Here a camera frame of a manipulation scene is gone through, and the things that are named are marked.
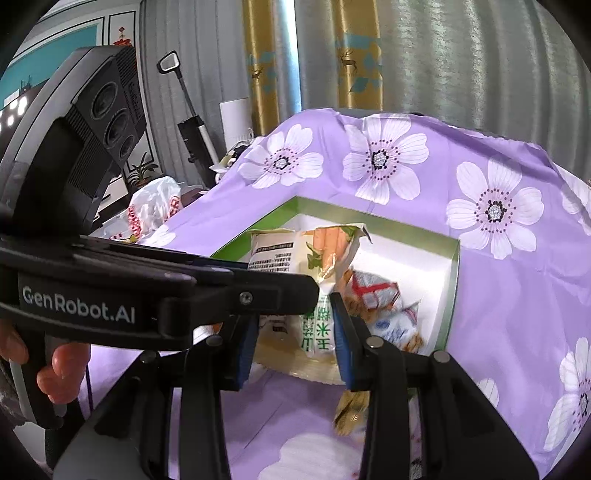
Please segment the person's left hand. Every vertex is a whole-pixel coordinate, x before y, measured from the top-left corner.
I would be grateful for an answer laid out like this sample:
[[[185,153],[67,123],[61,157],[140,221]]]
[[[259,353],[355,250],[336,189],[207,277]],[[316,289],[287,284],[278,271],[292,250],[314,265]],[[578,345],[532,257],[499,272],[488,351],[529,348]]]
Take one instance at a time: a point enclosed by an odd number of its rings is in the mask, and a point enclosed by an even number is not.
[[[28,351],[11,323],[1,321],[1,357],[24,365]],[[78,397],[86,367],[91,358],[89,344],[70,342],[58,346],[51,362],[37,374],[41,392],[54,404],[67,404]]]

